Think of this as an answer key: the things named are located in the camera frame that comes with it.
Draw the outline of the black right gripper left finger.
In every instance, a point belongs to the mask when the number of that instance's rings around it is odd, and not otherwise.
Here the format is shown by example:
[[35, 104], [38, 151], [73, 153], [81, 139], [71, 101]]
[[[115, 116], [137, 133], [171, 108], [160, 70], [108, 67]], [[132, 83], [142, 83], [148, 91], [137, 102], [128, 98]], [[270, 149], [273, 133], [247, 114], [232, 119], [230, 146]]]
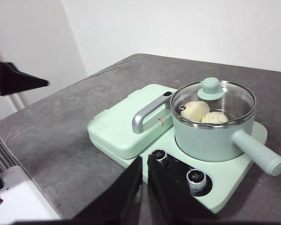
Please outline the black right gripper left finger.
[[78, 225], [137, 225], [142, 201], [142, 158], [137, 157], [117, 180], [73, 221]]

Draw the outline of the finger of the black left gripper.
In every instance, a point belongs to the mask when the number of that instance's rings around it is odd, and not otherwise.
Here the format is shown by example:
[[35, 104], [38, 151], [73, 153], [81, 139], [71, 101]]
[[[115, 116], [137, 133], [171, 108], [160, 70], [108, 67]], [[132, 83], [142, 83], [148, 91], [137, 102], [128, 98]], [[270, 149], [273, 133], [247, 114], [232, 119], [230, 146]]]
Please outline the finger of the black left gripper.
[[11, 62], [3, 63], [3, 71], [0, 74], [0, 83], [1, 96], [49, 85], [47, 80], [21, 72]]

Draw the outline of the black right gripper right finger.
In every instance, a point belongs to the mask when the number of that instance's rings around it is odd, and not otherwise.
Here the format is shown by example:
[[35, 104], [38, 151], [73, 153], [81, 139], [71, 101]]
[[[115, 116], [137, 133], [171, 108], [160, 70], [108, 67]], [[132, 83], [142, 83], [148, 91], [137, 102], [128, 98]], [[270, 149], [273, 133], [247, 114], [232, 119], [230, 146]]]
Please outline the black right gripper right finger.
[[153, 155], [148, 157], [148, 197], [154, 225], [210, 225], [216, 215], [182, 188]]

